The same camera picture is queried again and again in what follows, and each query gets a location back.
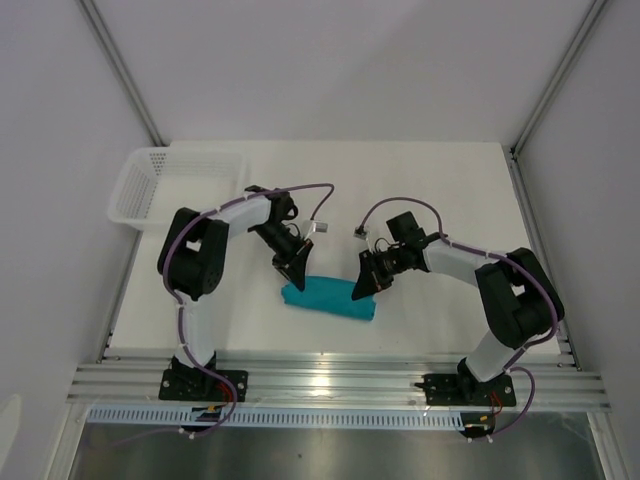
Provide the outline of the teal t-shirt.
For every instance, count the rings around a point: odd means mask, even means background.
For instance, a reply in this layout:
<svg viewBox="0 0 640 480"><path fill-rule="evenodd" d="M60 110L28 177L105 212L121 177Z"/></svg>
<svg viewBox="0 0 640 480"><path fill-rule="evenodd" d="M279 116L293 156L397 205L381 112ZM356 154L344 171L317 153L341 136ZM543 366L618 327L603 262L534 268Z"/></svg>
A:
<svg viewBox="0 0 640 480"><path fill-rule="evenodd" d="M376 313L376 302L372 297L353 300L352 281L310 275L306 277L305 289L298 290L292 283L281 288L281 297L286 305L345 317L354 320L372 321Z"/></svg>

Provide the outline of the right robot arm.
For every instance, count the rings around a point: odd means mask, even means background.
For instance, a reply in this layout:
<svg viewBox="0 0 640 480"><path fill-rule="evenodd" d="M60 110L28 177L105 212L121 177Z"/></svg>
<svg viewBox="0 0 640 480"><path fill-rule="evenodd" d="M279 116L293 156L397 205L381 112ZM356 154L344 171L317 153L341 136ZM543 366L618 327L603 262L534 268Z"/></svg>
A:
<svg viewBox="0 0 640 480"><path fill-rule="evenodd" d="M549 333L564 318L555 288L529 249L480 252L438 232L426 234L411 212L388 220L387 227L394 240L387 249L359 253L359 276L351 299L389 289L394 277L408 270L445 275L475 287L488 332L458 363L453 394L462 405L481 404L499 391L509 363L532 339Z"/></svg>

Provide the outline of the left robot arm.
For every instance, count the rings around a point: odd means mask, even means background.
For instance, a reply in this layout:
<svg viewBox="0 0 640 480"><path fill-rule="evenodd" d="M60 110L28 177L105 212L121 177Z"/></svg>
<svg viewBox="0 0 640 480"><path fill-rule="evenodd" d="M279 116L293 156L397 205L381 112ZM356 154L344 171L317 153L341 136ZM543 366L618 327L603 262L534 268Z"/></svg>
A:
<svg viewBox="0 0 640 480"><path fill-rule="evenodd" d="M182 388L194 399L207 399L217 382L228 382L217 371L216 347L205 338L206 322L195 309L221 282L230 240L244 233L257 234L273 251L275 270L298 291L305 290L313 242L285 225L298 215L291 196L294 190L254 185L209 211L184 207L174 215L157 268L177 304L179 346L173 363L184 373Z"/></svg>

